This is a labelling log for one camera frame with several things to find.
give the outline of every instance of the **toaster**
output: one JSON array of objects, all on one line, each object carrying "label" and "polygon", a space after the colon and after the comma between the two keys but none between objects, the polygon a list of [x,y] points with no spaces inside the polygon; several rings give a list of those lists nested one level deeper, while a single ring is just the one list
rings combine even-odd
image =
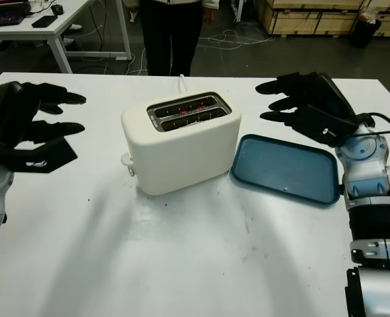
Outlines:
[{"label": "toaster", "polygon": [[121,157],[149,195],[161,195],[227,172],[242,116],[216,92],[132,106],[123,112],[129,152]]}]

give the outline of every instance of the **black pants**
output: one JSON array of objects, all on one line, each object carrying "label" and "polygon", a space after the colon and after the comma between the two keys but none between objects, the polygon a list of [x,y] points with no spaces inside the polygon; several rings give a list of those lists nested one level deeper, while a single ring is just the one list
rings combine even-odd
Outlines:
[{"label": "black pants", "polygon": [[[190,76],[202,28],[202,11],[201,2],[167,5],[155,0],[140,1],[148,75]],[[171,52],[173,66],[170,72]]]}]

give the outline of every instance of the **blue tray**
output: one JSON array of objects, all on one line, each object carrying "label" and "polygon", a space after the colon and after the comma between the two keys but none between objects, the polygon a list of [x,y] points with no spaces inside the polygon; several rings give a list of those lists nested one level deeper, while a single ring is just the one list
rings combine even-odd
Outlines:
[{"label": "blue tray", "polygon": [[324,150],[269,137],[242,137],[232,174],[243,182],[319,203],[339,200],[335,157]]}]

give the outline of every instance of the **floor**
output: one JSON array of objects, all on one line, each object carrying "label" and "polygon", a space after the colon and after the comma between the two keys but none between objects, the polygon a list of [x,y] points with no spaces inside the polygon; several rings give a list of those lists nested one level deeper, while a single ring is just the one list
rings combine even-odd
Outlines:
[{"label": "floor", "polygon": [[[120,40],[118,17],[107,0],[108,22],[101,37],[105,38],[104,50],[123,50]],[[93,4],[95,22],[104,21],[104,5],[101,1]],[[312,71],[326,72],[334,78],[379,79],[390,91],[390,39],[374,39],[366,49],[353,48],[347,38],[301,37],[269,39],[255,13],[247,7],[244,21],[233,25],[234,15],[226,0],[222,0],[217,20],[204,25],[192,66],[192,76],[204,77],[276,77],[287,73]],[[83,26],[82,34],[76,40],[83,50],[98,50],[100,37],[95,32],[89,11],[76,21]],[[124,75],[146,75],[146,60],[141,62],[143,34],[140,19],[127,23],[134,62],[127,61],[71,59],[75,73],[96,73]],[[235,44],[218,42],[208,37],[227,41],[244,42]],[[36,47],[34,43],[13,42],[0,52],[0,73],[4,71],[59,72],[55,60],[44,43]]]}]

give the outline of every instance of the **laptop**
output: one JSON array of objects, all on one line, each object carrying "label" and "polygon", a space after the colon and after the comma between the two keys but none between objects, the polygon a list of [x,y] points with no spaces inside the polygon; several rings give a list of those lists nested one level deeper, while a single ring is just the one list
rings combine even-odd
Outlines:
[{"label": "laptop", "polygon": [[29,12],[28,0],[0,0],[0,26],[20,24]]}]

